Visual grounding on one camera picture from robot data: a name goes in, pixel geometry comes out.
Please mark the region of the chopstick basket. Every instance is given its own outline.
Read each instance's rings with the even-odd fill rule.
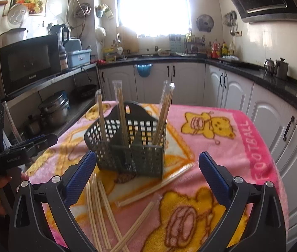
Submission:
[[[130,147],[124,146],[117,106],[104,119],[108,142],[102,141],[99,119],[84,134],[87,147],[96,153],[99,169],[162,178],[166,127],[160,145],[152,145],[157,119],[136,102],[124,102],[124,109]]]

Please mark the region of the utensil rack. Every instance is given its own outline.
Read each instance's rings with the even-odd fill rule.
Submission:
[[[124,102],[124,109],[130,147],[124,146],[117,106],[104,119],[107,142],[102,140],[99,119],[84,134],[87,147],[96,153],[99,169],[162,178],[166,127],[160,145],[152,145],[157,119],[136,102]]]

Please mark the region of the electric kettle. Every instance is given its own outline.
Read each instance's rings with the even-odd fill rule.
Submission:
[[[285,59],[280,58],[280,60],[275,61],[275,70],[274,73],[276,77],[287,80],[287,71],[288,71],[288,63],[284,62]]]
[[[49,35],[53,35],[56,34],[57,35],[57,43],[59,45],[59,51],[62,52],[65,50],[64,46],[65,43],[67,43],[69,41],[69,29],[65,24],[61,24],[61,25],[54,25],[51,27],[49,33]]]

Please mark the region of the metal screw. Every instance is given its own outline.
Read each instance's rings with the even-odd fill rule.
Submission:
[[[54,176],[54,177],[52,178],[52,182],[53,182],[53,183],[58,183],[58,182],[60,182],[60,180],[61,180],[61,177],[60,177],[60,176]]]
[[[237,176],[237,177],[234,178],[234,180],[235,180],[235,182],[238,183],[238,184],[243,183],[243,178],[242,178],[242,177]]]
[[[269,187],[269,188],[273,188],[274,184],[271,182],[271,181],[267,181],[266,182],[266,185]]]
[[[22,185],[22,187],[28,186],[28,181],[23,181],[21,185]]]

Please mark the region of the fruit picture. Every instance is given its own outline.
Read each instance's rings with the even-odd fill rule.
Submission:
[[[47,0],[8,0],[9,3],[5,5],[3,16],[7,16],[10,8],[15,4],[22,4],[29,10],[30,16],[46,16]]]

